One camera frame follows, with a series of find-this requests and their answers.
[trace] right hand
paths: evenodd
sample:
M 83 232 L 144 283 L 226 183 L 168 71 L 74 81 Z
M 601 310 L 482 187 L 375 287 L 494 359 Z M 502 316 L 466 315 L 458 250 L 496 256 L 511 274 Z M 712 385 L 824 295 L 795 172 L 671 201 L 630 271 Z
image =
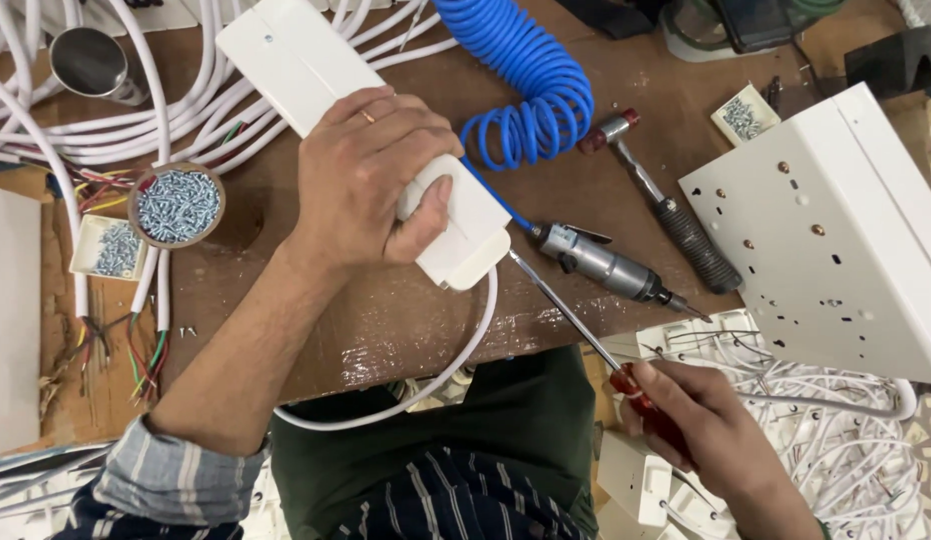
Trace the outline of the right hand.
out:
M 452 178 L 433 181 L 404 223 L 396 219 L 400 194 L 438 156 L 463 153 L 448 119 L 416 96 L 386 85 L 339 99 L 298 147 L 290 252 L 339 275 L 412 263 L 447 227 Z
M 823 537 L 806 500 L 722 372 L 652 360 L 633 363 L 632 375 L 682 431 L 702 486 L 725 500 L 745 537 Z M 645 433 L 653 452 L 678 469 L 692 470 L 663 438 L 643 430 L 640 416 L 625 400 L 620 412 L 630 435 Z

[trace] white extension board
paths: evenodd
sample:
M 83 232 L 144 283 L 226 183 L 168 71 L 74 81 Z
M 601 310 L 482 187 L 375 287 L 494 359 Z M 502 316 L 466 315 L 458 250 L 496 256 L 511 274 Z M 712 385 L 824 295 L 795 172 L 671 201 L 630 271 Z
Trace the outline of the white extension board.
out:
M 931 383 L 931 189 L 864 84 L 679 184 L 777 359 Z
M 303 138 L 339 98 L 385 84 L 314 6 L 300 0 L 259 2 L 225 27 L 216 43 Z M 453 178 L 449 226 L 415 262 L 436 285 L 466 290 L 509 251 L 510 217 L 459 159 L 447 154 L 433 159 L 406 187 L 399 219 L 408 218 L 425 189 L 444 174 Z

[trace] stainless steel cup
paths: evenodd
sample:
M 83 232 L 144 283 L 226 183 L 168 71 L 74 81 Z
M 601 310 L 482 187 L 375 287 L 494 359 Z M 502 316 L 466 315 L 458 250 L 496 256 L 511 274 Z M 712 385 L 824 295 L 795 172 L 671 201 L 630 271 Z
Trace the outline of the stainless steel cup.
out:
M 60 33 L 49 46 L 51 72 L 78 95 L 124 105 L 149 99 L 149 85 L 136 56 L 129 57 L 107 33 L 76 27 Z

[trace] hammer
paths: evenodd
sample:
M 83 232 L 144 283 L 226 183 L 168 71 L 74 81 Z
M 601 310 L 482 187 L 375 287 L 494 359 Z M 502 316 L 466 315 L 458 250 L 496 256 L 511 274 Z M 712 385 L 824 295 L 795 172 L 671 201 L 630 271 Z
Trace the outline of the hammer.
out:
M 622 141 L 622 136 L 639 123 L 640 115 L 634 108 L 627 108 L 621 114 L 616 114 L 590 129 L 579 141 L 579 150 L 588 155 L 611 145 L 619 161 L 651 201 L 652 213 L 659 225 L 665 229 L 679 251 L 682 251 L 689 264 L 692 264 L 708 290 L 712 294 L 726 294 L 737 289 L 742 285 L 742 276 L 736 268 L 712 244 L 699 222 L 679 206 L 675 199 L 664 196 L 663 191 Z

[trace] screwdriver shaft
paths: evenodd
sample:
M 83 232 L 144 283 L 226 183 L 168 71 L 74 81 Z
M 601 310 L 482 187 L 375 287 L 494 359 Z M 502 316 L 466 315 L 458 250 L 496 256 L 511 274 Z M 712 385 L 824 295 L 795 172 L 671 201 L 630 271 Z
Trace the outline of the screwdriver shaft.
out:
M 572 309 L 569 309 L 569 306 L 566 305 L 563 299 L 559 298 L 555 291 L 553 291 L 552 288 L 546 284 L 546 282 L 543 281 L 541 277 L 539 277 L 539 274 L 537 274 L 536 271 L 533 270 L 531 266 L 529 266 L 529 264 L 520 256 L 520 254 L 515 250 L 508 250 L 508 256 L 512 257 L 512 260 L 519 265 L 519 268 L 521 268 L 529 276 L 529 278 L 531 278 L 531 281 L 535 284 L 535 286 L 538 287 L 539 290 L 545 294 L 546 298 L 548 298 L 549 301 L 552 302 L 556 308 L 558 308 L 562 315 L 564 315 L 565 318 L 568 319 L 570 323 L 572 323 L 572 326 L 576 327 L 576 330 L 579 331 L 579 334 L 585 338 L 585 341 L 588 341 L 589 345 L 595 349 L 596 353 L 599 353 L 599 356 L 605 360 L 605 363 L 608 364 L 610 368 L 612 368 L 612 371 L 618 370 L 621 367 L 619 362 L 617 362 L 616 359 L 613 358 L 611 354 L 609 354 L 609 351 L 606 350 L 606 348 L 603 347 L 601 343 L 599 343 L 599 340 L 596 338 L 595 334 L 593 334 L 586 327 L 586 325 L 579 320 L 579 317 L 577 317 L 576 314 L 572 312 Z

